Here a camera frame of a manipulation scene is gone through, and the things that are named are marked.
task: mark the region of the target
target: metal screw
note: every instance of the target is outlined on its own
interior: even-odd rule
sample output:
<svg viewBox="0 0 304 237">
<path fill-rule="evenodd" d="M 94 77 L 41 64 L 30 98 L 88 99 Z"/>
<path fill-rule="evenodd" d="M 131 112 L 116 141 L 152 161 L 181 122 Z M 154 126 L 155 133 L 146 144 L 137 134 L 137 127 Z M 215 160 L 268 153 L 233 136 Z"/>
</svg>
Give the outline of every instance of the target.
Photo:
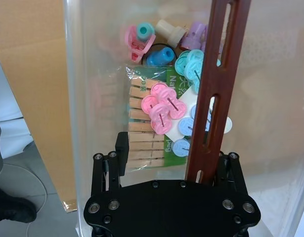
<svg viewBox="0 0 304 237">
<path fill-rule="evenodd" d="M 182 188 L 186 188 L 187 187 L 187 183 L 185 181 L 181 181 L 179 184 L 180 184 L 180 186 Z"/>
<path fill-rule="evenodd" d="M 111 216 L 109 216 L 109 215 L 106 215 L 106 216 L 103 218 L 103 222 L 104 222 L 105 224 L 109 224 L 109 223 L 111 222 L 111 220 L 112 220 L 112 218 L 111 218 Z"/>
<path fill-rule="evenodd" d="M 158 188 L 159 185 L 160 184 L 157 181 L 153 181 L 153 183 L 152 183 L 153 188 Z"/>
<path fill-rule="evenodd" d="M 237 154 L 235 154 L 235 153 L 230 153 L 229 156 L 230 156 L 232 159 L 237 159 L 237 158 L 238 158 Z"/>
<path fill-rule="evenodd" d="M 110 154 L 109 154 L 109 157 L 116 157 L 117 156 L 117 153 L 115 153 L 115 152 L 111 152 Z"/>
<path fill-rule="evenodd" d="M 236 224 L 240 224 L 242 222 L 242 219 L 239 216 L 234 216 L 233 220 Z"/>
<path fill-rule="evenodd" d="M 108 205 L 110 210 L 117 210 L 119 208 L 119 206 L 120 206 L 120 203 L 117 200 L 112 200 Z"/>
<path fill-rule="evenodd" d="M 98 204 L 98 203 L 93 203 L 93 204 L 91 204 L 91 205 L 89 206 L 88 212 L 89 212 L 90 214 L 94 214 L 94 213 L 96 213 L 97 211 L 99 211 L 99 209 L 100 209 L 99 204 Z"/>
<path fill-rule="evenodd" d="M 102 158 L 102 155 L 101 154 L 97 154 L 94 159 L 101 159 Z"/>
<path fill-rule="evenodd" d="M 248 212 L 248 213 L 254 213 L 255 212 L 255 208 L 253 207 L 253 205 L 251 205 L 250 203 L 246 202 L 243 204 L 243 209 Z"/>
<path fill-rule="evenodd" d="M 222 202 L 222 205 L 225 209 L 228 209 L 228 210 L 232 210 L 234 208 L 234 204 L 228 199 L 224 200 Z"/>
</svg>

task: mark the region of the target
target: transparent acrylic wall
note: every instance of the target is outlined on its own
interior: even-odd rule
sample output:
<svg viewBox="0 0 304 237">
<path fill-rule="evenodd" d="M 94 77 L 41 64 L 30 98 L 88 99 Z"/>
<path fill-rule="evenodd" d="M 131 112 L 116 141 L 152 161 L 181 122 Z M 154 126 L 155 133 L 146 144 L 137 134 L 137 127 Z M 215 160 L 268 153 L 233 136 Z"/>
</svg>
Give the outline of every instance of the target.
<svg viewBox="0 0 304 237">
<path fill-rule="evenodd" d="M 208 23 L 209 0 L 65 0 L 71 124 L 80 236 L 92 156 L 114 150 L 127 130 L 125 28 L 166 19 Z M 304 209 L 304 0 L 252 0 L 224 152 L 240 155 L 249 194 L 262 213 L 250 236 L 294 236 Z M 129 172 L 123 185 L 183 178 L 184 166 Z"/>
</svg>

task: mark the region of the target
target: cardboard box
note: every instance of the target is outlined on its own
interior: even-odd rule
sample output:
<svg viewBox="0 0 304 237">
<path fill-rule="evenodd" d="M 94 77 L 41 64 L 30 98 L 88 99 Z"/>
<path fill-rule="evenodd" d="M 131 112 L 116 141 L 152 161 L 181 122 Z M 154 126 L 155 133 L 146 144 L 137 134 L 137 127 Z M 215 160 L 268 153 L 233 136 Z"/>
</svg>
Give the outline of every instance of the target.
<svg viewBox="0 0 304 237">
<path fill-rule="evenodd" d="M 0 1 L 0 63 L 65 210 L 76 210 L 63 1 Z"/>
</svg>

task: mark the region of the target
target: white cable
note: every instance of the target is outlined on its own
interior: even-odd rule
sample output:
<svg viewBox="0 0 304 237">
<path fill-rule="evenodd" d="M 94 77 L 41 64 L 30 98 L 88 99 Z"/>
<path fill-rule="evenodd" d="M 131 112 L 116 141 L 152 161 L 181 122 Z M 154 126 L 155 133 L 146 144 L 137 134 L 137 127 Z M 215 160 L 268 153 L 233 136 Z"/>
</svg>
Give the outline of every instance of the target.
<svg viewBox="0 0 304 237">
<path fill-rule="evenodd" d="M 29 171 L 28 169 L 26 169 L 26 168 L 24 168 L 24 167 L 22 167 L 22 166 L 15 165 L 15 164 L 6 164 L 6 163 L 4 163 L 4 165 L 19 167 L 19 168 L 25 170 L 26 172 L 30 173 L 31 175 L 33 175 L 33 176 L 39 181 L 39 183 L 41 184 L 41 186 L 42 186 L 43 189 L 44 189 L 44 194 L 45 194 L 45 196 L 44 196 L 44 202 L 43 202 L 42 206 L 41 206 L 41 207 L 38 209 L 38 211 L 37 211 L 37 214 L 38 214 L 38 213 L 42 210 L 42 208 L 44 207 L 44 205 L 45 205 L 45 203 L 46 203 L 46 200 L 47 200 L 47 191 L 46 191 L 46 187 L 45 187 L 45 185 L 43 184 L 43 182 L 41 181 L 41 179 L 40 179 L 36 174 L 32 173 L 31 171 Z M 27 226 L 26 237 L 29 237 L 28 233 L 29 233 L 30 224 L 31 224 L 31 222 L 30 222 L 30 223 L 28 224 L 28 226 Z"/>
</svg>

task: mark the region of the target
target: black shoe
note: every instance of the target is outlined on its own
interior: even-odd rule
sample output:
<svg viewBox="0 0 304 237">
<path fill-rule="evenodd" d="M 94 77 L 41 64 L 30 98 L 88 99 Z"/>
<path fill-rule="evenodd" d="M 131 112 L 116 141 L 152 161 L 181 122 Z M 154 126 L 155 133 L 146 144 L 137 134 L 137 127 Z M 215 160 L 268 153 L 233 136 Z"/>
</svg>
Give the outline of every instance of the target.
<svg viewBox="0 0 304 237">
<path fill-rule="evenodd" d="M 23 223 L 33 222 L 37 217 L 34 204 L 24 198 L 12 197 L 0 189 L 0 221 L 6 219 Z"/>
</svg>

